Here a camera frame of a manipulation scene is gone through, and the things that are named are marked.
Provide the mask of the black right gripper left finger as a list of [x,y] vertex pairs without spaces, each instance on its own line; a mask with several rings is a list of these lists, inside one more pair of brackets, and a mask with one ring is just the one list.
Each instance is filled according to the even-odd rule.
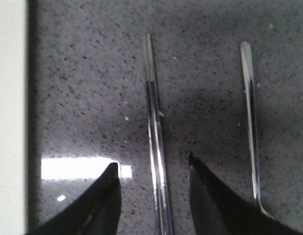
[[121,213],[118,164],[111,163],[71,205],[29,235],[116,235]]

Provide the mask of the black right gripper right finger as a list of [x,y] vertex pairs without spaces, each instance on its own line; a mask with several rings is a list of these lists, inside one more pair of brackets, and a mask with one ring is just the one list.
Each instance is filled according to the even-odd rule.
[[189,155],[189,202],[198,235],[298,235],[257,210]]

